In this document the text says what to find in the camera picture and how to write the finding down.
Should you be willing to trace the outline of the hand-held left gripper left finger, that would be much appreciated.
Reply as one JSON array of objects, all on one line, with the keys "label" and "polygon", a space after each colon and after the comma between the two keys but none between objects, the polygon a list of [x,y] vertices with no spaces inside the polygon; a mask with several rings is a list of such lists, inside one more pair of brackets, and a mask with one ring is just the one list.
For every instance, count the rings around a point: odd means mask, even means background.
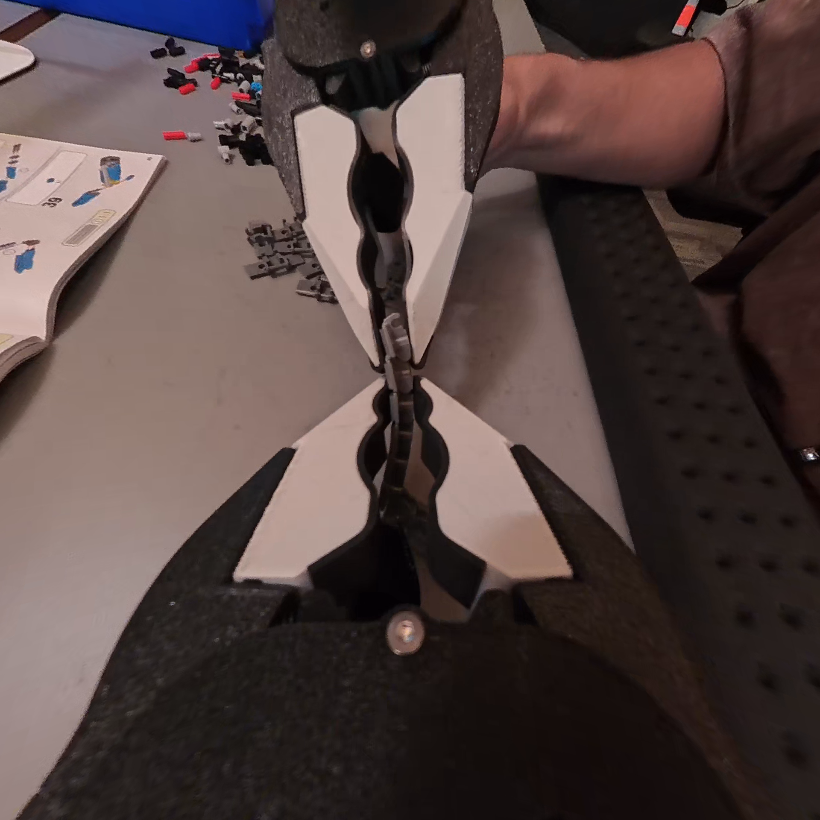
[{"label": "hand-held left gripper left finger", "polygon": [[378,573],[376,478],[387,457],[383,376],[302,436],[236,568],[235,582],[320,589],[352,603]]}]

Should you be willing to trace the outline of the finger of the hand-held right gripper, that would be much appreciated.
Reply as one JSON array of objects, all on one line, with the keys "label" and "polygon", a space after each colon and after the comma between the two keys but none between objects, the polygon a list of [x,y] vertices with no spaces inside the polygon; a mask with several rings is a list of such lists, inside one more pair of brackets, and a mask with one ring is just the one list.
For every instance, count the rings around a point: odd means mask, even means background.
[{"label": "finger of the hand-held right gripper", "polygon": [[352,194],[361,152],[354,119],[318,106],[293,118],[304,216],[302,225],[343,314],[372,367],[383,369],[372,316],[372,294],[362,271],[363,223]]},{"label": "finger of the hand-held right gripper", "polygon": [[472,212],[464,179],[464,77],[425,78],[397,107],[394,131],[409,179],[403,232],[412,261],[404,304],[413,361],[420,365],[442,317]]}]

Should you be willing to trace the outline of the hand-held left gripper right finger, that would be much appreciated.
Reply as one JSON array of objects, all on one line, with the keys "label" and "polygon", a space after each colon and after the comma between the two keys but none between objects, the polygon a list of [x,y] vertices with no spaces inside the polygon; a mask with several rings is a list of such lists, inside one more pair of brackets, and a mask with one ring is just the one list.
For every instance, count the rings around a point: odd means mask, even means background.
[{"label": "hand-held left gripper right finger", "polygon": [[427,565],[462,606],[488,590],[573,572],[513,444],[432,381],[414,380],[427,500]]}]

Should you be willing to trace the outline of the pile of grey links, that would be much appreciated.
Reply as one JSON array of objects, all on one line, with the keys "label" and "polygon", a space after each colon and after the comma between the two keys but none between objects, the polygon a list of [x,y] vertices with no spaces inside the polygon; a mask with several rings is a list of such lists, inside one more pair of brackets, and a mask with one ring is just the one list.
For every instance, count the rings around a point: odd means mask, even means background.
[{"label": "pile of grey links", "polygon": [[317,302],[339,302],[302,220],[283,220],[281,225],[251,220],[244,232],[255,256],[255,261],[244,267],[249,279],[294,275],[298,295]]}]

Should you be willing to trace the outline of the single grey track link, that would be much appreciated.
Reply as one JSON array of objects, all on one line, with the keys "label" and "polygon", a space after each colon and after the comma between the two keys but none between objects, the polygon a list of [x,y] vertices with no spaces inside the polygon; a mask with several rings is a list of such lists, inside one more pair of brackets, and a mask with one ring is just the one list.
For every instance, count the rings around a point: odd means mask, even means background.
[{"label": "single grey track link", "polygon": [[388,314],[384,318],[380,334],[384,349],[384,374],[393,372],[396,366],[410,366],[413,358],[412,345],[401,314]]}]

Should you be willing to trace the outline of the person's right forearm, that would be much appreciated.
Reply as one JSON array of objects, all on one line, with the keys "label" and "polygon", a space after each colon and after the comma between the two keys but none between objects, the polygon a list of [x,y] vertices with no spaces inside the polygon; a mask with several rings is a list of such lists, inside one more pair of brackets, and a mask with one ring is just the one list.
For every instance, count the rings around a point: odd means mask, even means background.
[{"label": "person's right forearm", "polygon": [[725,93],[707,40],[617,60],[509,56],[481,172],[513,168],[676,187],[701,176],[714,158]]}]

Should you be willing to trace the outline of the grey desk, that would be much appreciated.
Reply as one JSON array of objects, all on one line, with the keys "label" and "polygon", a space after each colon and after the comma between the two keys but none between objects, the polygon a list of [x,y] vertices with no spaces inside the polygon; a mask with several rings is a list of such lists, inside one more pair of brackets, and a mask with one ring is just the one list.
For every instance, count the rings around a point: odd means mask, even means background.
[{"label": "grey desk", "polygon": [[[48,349],[2,383],[2,818],[85,714],[175,551],[280,448],[374,378],[338,306],[250,280],[250,220],[292,219],[275,169],[227,166],[222,93],[162,85],[166,36],[60,15],[2,85],[2,131],[167,164],[63,291]],[[164,131],[203,140],[168,142]],[[425,375],[630,533],[536,181],[480,181]]]}]

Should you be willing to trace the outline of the pile of small building bricks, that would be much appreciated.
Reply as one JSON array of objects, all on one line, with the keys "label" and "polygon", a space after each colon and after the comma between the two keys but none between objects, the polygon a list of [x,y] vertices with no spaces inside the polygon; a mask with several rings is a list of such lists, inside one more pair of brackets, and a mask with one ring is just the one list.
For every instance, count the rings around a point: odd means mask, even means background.
[{"label": "pile of small building bricks", "polygon": [[162,84],[188,97],[200,88],[226,93],[230,115],[214,120],[220,159],[231,165],[235,158],[249,166],[272,166],[261,117],[265,64],[257,50],[216,47],[189,55],[185,46],[168,37],[152,48],[149,56],[166,62]]}]

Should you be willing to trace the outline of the black perforated pad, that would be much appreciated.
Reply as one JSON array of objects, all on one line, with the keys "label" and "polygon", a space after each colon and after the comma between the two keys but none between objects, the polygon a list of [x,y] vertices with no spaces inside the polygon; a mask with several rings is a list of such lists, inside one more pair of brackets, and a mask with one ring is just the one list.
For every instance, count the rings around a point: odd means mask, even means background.
[{"label": "black perforated pad", "polygon": [[818,818],[814,509],[641,190],[537,185],[633,546],[774,808]]}]

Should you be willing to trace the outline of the blue storage bin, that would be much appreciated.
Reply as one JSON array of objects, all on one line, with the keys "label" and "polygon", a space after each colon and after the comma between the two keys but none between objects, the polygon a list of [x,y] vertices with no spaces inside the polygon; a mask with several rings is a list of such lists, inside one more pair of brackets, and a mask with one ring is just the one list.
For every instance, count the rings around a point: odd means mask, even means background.
[{"label": "blue storage bin", "polygon": [[25,5],[202,44],[245,50],[261,44],[277,1],[25,1]]}]

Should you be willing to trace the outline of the open instruction booklet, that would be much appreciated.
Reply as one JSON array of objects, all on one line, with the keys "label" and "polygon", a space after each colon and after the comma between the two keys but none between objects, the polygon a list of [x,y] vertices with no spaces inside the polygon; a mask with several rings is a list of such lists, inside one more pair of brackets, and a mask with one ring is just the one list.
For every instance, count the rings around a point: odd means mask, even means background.
[{"label": "open instruction booklet", "polygon": [[161,155],[1,135],[1,377],[45,350],[75,273],[145,198]]}]

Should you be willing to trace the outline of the white laptop stand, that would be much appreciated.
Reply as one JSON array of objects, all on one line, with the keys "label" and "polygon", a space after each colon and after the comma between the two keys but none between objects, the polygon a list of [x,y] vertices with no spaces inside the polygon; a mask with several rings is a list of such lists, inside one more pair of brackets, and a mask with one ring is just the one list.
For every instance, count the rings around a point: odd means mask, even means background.
[{"label": "white laptop stand", "polygon": [[36,63],[35,55],[27,48],[17,43],[1,40],[0,42],[1,73],[0,80],[4,82],[30,69]]}]

